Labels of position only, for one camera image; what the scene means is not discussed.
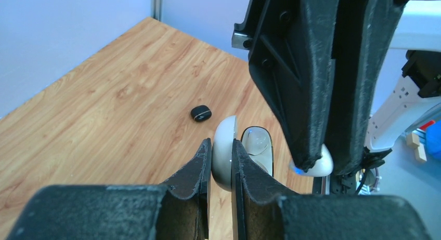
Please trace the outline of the blue plastic bin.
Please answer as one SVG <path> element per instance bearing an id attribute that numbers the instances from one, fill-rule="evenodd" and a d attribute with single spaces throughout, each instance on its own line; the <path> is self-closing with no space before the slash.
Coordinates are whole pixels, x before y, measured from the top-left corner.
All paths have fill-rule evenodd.
<path id="1" fill-rule="evenodd" d="M 440 161 L 440 121 L 426 129 L 425 147 L 432 158 Z"/>

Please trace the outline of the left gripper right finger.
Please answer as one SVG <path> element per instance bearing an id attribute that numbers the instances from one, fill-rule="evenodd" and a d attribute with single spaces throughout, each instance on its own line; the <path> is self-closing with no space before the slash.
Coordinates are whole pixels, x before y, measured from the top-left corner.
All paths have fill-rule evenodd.
<path id="1" fill-rule="evenodd" d="M 419 214 L 397 196 L 297 194 L 232 143 L 234 239 L 430 239 Z"/>

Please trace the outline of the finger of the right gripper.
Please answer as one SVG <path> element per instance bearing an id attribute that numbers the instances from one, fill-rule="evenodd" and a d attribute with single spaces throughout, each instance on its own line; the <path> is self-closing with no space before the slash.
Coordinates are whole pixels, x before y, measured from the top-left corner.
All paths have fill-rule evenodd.
<path id="1" fill-rule="evenodd" d="M 325 136 L 335 175 L 349 174 L 361 164 L 375 85 L 408 1 L 339 0 Z"/>
<path id="2" fill-rule="evenodd" d="M 253 82 L 277 118 L 292 160 L 310 172 L 322 157 L 335 74 L 340 0 L 249 0 L 231 45 L 248 51 Z"/>

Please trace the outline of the white earbud charging case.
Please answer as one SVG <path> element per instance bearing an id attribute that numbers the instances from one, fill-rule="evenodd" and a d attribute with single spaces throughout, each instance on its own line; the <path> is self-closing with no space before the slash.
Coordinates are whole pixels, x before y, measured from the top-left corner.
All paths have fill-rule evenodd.
<path id="1" fill-rule="evenodd" d="M 260 126 L 251 126 L 244 130 L 241 136 L 241 143 L 245 133 L 253 128 Z M 270 133 L 270 144 L 268 148 L 260 155 L 253 156 L 248 153 L 252 161 L 254 161 L 262 170 L 270 176 L 274 175 L 274 148 Z M 223 190 L 231 191 L 231 163 L 232 163 L 232 144 L 233 140 L 238 138 L 237 117 L 235 115 L 229 116 L 222 120 L 214 134 L 213 149 L 212 149 L 212 176 Z"/>

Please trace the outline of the wooden blocks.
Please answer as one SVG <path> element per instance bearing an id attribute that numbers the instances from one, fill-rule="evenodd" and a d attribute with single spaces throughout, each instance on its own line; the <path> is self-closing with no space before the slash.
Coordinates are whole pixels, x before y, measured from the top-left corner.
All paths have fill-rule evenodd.
<path id="1" fill-rule="evenodd" d="M 427 162 L 426 151 L 424 145 L 421 143 L 420 138 L 415 133 L 410 133 L 406 136 L 406 144 L 414 151 L 414 157 L 416 161 L 420 163 Z"/>

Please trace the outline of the black earbud charging case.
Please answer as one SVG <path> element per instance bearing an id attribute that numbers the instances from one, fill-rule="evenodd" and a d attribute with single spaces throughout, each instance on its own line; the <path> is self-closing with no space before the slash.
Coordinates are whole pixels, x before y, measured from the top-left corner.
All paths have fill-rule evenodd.
<path id="1" fill-rule="evenodd" d="M 190 111 L 190 116 L 195 122 L 203 122 L 211 118 L 212 111 L 206 105 L 199 105 Z"/>

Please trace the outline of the right aluminium corner post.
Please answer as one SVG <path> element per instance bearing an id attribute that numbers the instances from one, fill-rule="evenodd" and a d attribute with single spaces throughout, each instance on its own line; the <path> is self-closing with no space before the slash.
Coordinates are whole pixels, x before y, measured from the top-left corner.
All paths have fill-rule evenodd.
<path id="1" fill-rule="evenodd" d="M 163 0 L 151 0 L 151 16 L 158 21 L 162 21 L 162 4 Z"/>

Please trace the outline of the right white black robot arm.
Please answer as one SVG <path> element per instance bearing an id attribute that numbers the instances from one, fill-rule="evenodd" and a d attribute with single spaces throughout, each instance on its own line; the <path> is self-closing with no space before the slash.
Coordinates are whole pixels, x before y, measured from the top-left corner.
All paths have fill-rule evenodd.
<path id="1" fill-rule="evenodd" d="M 380 70 L 410 0 L 250 0 L 231 44 L 277 118 L 295 167 L 347 175 L 383 164 L 395 140 L 440 104 L 440 49 L 427 33 L 371 114 Z"/>

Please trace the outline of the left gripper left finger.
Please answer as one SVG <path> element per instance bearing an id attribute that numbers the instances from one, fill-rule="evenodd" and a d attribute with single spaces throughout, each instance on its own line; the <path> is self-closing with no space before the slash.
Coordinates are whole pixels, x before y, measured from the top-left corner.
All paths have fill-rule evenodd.
<path id="1" fill-rule="evenodd" d="M 207 239 L 212 144 L 160 184 L 50 185 L 8 239 Z"/>

